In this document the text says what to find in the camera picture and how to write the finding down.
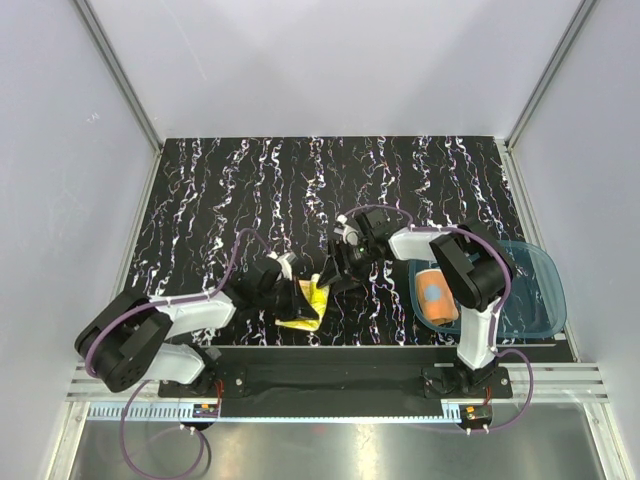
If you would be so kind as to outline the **yellow patterned towel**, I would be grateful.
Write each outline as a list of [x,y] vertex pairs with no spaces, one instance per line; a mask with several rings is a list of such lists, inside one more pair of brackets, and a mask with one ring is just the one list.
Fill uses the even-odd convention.
[[303,305],[304,312],[291,320],[277,318],[277,326],[305,332],[316,332],[320,328],[327,310],[330,288],[320,288],[319,279],[320,275],[314,273],[309,280],[298,280],[299,290],[306,301]]

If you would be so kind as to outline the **orange polka dot towel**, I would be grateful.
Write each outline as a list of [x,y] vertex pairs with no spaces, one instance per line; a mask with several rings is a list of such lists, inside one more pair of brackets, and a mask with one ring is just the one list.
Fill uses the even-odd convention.
[[446,325],[459,318],[453,294],[439,269],[419,271],[415,288],[419,310],[428,325]]

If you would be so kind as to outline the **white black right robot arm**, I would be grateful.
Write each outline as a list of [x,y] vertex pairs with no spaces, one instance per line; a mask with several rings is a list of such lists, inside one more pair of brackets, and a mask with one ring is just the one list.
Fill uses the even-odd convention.
[[383,261],[436,263],[446,284],[442,291],[460,306],[461,333],[452,366],[423,369],[425,392],[436,398],[484,395],[498,368],[497,326],[511,293],[513,261],[478,220],[397,227],[391,210],[365,205],[337,218],[318,285],[335,292],[356,288]]

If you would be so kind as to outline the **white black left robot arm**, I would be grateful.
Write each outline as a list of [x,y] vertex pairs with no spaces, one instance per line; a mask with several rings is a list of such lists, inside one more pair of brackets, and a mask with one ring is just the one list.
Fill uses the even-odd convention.
[[112,393],[143,381],[165,382],[203,396],[218,379],[219,353],[173,343],[201,329],[226,327],[239,313],[257,309],[283,322],[317,321],[312,284],[294,273],[292,253],[269,254],[229,269],[220,284],[199,294],[144,296],[121,291],[76,337],[87,374]]

